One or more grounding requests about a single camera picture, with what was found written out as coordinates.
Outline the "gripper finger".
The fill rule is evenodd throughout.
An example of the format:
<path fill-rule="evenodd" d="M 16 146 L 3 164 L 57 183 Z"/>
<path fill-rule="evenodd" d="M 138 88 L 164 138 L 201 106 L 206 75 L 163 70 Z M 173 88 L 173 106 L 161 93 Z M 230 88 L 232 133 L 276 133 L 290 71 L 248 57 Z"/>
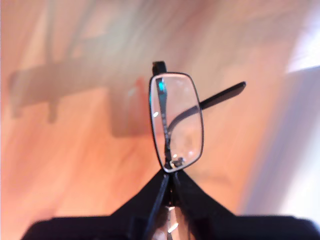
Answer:
<path fill-rule="evenodd" d="M 112 236 L 125 240 L 148 240 L 163 207 L 169 175 L 157 172 L 129 201 L 111 215 Z"/>
<path fill-rule="evenodd" d="M 174 203 L 187 219 L 189 232 L 197 240 L 214 240 L 214 221 L 236 215 L 206 194 L 185 172 L 174 173 Z"/>

